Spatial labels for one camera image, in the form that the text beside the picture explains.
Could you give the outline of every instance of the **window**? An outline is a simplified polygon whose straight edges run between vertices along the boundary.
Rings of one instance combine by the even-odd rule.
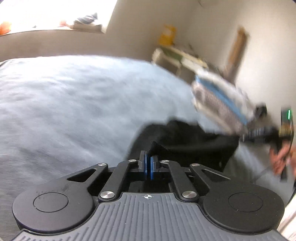
[[[0,0],[0,23],[10,22],[11,31],[70,28],[78,18],[95,16],[95,23],[104,32],[117,0]]]

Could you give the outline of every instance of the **hand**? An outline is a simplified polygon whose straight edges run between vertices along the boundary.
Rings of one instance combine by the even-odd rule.
[[[278,154],[275,153],[274,149],[269,151],[269,159],[272,165],[274,174],[279,175],[282,173],[285,165],[290,164],[293,170],[293,174],[296,177],[296,147],[292,146],[290,149],[290,142],[284,142],[282,149]]]

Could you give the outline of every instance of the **stack of folded clothes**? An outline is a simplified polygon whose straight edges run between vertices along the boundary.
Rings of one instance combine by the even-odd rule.
[[[199,69],[192,92],[195,107],[229,134],[241,134],[254,120],[255,107],[247,95],[218,74]]]

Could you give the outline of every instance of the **black fabric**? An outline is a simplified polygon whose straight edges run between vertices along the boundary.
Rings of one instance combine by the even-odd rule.
[[[205,133],[198,125],[172,120],[166,125],[146,126],[134,142],[128,159],[138,159],[141,150],[159,160],[177,161],[183,167],[199,163],[223,171],[239,142],[238,136]]]

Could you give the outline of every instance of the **beige wall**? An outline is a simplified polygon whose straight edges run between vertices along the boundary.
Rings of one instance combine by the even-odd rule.
[[[164,24],[176,26],[181,36],[196,6],[196,0],[118,0],[106,34],[47,30],[0,36],[0,61],[65,54],[150,60]]]
[[[184,41],[223,68],[239,25],[250,37],[236,85],[255,103],[266,102],[279,123],[281,106],[291,104],[296,111],[296,4],[292,0],[215,0],[195,10]]]

